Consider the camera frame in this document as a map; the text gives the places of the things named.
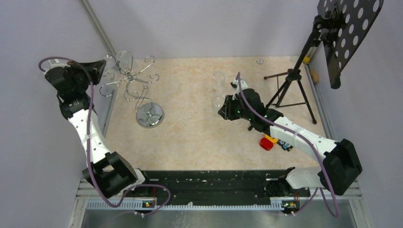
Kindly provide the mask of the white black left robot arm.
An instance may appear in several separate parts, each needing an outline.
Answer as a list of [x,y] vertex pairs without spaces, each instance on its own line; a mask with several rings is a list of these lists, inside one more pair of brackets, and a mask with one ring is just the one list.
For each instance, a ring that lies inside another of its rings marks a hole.
[[152,192],[152,183],[119,153],[108,149],[94,109],[94,86],[99,84],[106,60],[78,63],[66,57],[47,57],[38,64],[56,89],[62,116],[75,128],[86,153],[84,178],[108,199],[134,185],[140,196]]

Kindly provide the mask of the cut pattern stemmed glass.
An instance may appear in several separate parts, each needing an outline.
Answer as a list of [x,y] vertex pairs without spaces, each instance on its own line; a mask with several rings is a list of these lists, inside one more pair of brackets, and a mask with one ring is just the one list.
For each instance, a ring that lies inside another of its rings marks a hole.
[[244,80],[235,79],[233,81],[233,84],[235,85],[235,89],[237,89],[237,90],[239,90],[239,89],[244,90],[249,87],[248,84]]

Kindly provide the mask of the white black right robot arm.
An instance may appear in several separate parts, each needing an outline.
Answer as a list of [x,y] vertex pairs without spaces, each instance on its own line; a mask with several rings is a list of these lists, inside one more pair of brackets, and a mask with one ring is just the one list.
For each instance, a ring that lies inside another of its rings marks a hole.
[[315,167],[293,168],[287,172],[285,179],[278,183],[279,191],[285,196],[305,187],[332,190],[341,196],[363,171],[351,141],[337,142],[298,126],[283,113],[265,108],[259,94],[251,88],[237,95],[226,95],[218,115],[230,121],[245,119],[256,131],[289,143],[318,163]]

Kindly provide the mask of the clear plain wine glass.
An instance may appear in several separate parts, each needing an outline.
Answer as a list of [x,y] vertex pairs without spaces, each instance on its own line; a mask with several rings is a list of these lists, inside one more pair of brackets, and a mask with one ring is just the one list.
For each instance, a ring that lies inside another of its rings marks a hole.
[[221,71],[216,71],[213,73],[212,79],[216,96],[222,96],[225,84],[225,74]]

